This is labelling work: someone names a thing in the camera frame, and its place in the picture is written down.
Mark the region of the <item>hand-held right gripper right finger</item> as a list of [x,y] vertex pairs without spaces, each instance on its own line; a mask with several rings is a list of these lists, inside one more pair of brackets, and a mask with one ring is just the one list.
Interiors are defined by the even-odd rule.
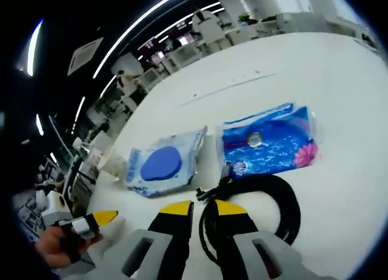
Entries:
[[224,279],[302,279],[301,256],[272,233],[259,231],[239,205],[215,200],[213,248]]

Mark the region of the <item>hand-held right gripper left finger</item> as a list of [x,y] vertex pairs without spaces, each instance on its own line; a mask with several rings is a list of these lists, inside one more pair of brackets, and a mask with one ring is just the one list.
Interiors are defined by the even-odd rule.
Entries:
[[193,201],[181,201],[163,207],[148,229],[132,232],[104,259],[127,278],[181,279],[190,252],[193,206]]

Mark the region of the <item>person's left hand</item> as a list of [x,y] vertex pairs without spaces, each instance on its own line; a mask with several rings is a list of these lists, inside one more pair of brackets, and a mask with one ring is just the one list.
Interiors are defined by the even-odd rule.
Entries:
[[48,227],[34,243],[36,251],[43,257],[50,268],[66,268],[72,263],[68,254],[61,248],[64,239],[61,227]]

